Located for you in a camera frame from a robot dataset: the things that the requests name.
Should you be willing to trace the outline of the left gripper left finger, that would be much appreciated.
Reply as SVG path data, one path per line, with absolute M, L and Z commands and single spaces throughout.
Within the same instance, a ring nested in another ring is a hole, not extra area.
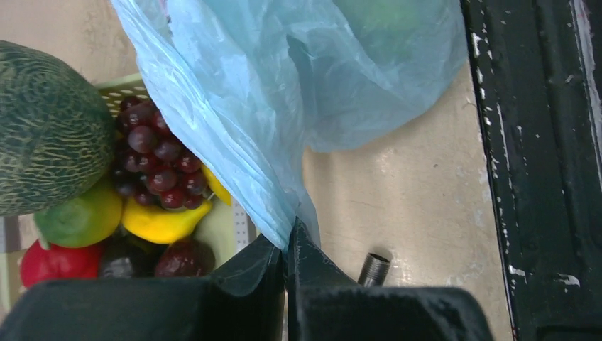
M 1 324 L 2 340 L 279 340 L 283 260 L 258 237 L 204 277 L 46 281 Z

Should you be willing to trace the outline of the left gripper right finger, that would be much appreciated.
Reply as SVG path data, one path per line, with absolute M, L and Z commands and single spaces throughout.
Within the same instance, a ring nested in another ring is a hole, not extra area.
M 289 340 L 492 340 L 477 300 L 456 287 L 365 287 L 295 220 L 286 254 Z

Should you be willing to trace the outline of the light blue plastic bag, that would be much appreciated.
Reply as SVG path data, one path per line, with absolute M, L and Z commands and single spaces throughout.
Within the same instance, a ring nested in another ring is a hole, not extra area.
M 319 241 L 302 157 L 424 114 L 466 61 L 458 1 L 114 1 L 150 98 L 263 236 Z

